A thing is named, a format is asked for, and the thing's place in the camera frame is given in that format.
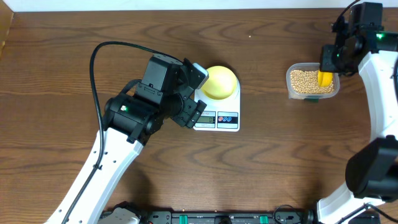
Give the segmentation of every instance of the yellow object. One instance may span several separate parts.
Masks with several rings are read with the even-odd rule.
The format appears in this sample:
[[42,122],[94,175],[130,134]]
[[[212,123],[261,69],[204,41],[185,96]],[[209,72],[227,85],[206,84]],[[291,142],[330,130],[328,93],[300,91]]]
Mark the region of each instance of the yellow object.
[[222,100],[232,95],[238,84],[235,74],[228,68],[214,66],[207,69],[209,79],[201,87],[204,94],[214,100]]
[[331,84],[333,73],[318,71],[318,84],[320,87],[326,87]]

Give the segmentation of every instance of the wooden table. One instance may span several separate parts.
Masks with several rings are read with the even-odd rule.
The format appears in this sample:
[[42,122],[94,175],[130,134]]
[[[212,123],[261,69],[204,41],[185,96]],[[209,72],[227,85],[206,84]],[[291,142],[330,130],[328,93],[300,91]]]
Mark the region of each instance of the wooden table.
[[[42,223],[64,198],[98,130],[88,64],[97,44],[122,40],[204,67],[228,65],[242,86],[238,133],[167,120],[108,206],[186,211],[311,208],[345,181],[369,141],[358,75],[330,99],[289,100],[285,74],[318,62],[341,9],[17,13],[0,61],[0,223]],[[398,9],[384,10],[398,30]],[[149,53],[107,46],[96,59],[101,106],[141,78]],[[381,208],[398,217],[397,202]]]

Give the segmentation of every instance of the clear plastic container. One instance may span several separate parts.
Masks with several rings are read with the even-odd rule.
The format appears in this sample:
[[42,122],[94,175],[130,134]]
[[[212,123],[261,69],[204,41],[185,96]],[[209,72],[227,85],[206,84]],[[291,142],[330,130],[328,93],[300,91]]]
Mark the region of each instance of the clear plastic container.
[[333,93],[324,93],[324,94],[309,94],[309,93],[297,93],[293,87],[292,83],[290,81],[290,73],[292,70],[301,70],[304,72],[308,71],[318,71],[319,70],[319,63],[297,63],[292,65],[286,72],[286,83],[287,83],[287,89],[289,91],[289,99],[298,99],[298,100],[304,100],[304,99],[324,99],[324,98],[330,98],[332,96],[335,96],[340,89],[340,79],[338,78],[338,74],[334,73],[333,74],[333,86],[335,87],[335,90]]

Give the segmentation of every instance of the white backdrop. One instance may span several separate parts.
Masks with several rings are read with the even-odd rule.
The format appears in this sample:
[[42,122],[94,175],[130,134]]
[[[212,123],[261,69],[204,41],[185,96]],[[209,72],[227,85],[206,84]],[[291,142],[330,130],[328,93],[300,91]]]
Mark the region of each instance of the white backdrop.
[[[3,0],[14,12],[346,7],[353,0]],[[398,7],[398,0],[381,2]]]

